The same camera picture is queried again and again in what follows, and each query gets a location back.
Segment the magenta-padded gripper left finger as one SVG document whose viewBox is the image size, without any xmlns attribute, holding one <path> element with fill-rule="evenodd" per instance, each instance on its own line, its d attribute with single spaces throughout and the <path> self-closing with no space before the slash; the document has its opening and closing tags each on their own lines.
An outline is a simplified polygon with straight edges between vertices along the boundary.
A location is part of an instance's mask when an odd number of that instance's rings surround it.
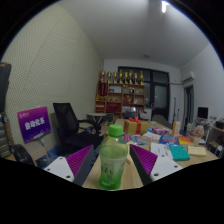
<svg viewBox="0 0 224 224">
<path fill-rule="evenodd" d="M 73 153 L 67 158 L 59 156 L 45 168 L 45 171 L 73 182 L 78 186 L 82 186 L 93 156 L 94 147 L 90 145 Z"/>
</svg>

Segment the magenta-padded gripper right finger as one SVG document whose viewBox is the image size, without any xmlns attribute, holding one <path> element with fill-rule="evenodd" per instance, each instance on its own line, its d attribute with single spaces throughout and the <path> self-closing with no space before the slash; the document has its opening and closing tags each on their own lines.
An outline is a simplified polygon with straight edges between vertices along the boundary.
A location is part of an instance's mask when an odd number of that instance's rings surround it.
<svg viewBox="0 0 224 224">
<path fill-rule="evenodd" d="M 130 155 L 143 185 L 150 184 L 182 169 L 168 156 L 157 156 L 137 145 L 130 145 Z"/>
</svg>

